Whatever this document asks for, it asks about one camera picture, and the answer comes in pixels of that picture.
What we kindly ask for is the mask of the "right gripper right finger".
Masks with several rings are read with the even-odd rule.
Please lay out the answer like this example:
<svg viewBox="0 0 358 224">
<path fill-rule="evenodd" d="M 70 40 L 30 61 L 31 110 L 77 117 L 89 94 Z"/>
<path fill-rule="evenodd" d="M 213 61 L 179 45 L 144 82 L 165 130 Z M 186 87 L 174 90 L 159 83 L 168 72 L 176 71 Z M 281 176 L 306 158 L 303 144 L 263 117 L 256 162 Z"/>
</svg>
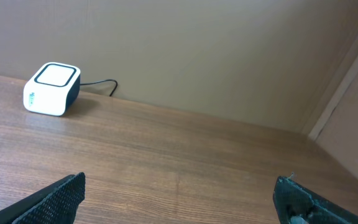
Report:
<svg viewBox="0 0 358 224">
<path fill-rule="evenodd" d="M 356 224 L 358 216 L 330 202 L 290 177 L 279 176 L 273 203 L 281 224 Z"/>
</svg>

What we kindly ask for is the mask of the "white barcode scanner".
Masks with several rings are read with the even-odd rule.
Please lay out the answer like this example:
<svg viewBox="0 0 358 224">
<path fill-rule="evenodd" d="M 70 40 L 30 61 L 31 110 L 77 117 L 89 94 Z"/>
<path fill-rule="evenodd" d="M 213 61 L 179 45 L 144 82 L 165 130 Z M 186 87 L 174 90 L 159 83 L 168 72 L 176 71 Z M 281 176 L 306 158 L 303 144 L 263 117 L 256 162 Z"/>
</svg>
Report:
<svg viewBox="0 0 358 224">
<path fill-rule="evenodd" d="M 73 65 L 48 62 L 23 89 L 23 105 L 33 113 L 61 116 L 77 99 L 81 70 Z"/>
</svg>

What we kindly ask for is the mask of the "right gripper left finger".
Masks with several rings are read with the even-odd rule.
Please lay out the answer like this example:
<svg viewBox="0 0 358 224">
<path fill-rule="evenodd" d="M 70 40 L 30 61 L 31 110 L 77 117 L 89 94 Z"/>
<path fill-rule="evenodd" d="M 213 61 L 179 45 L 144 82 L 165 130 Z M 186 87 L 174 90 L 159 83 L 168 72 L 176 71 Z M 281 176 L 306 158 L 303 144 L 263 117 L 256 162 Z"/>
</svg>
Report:
<svg viewBox="0 0 358 224">
<path fill-rule="evenodd" d="M 82 172 L 68 175 L 0 210 L 0 224 L 73 224 L 85 183 Z"/>
</svg>

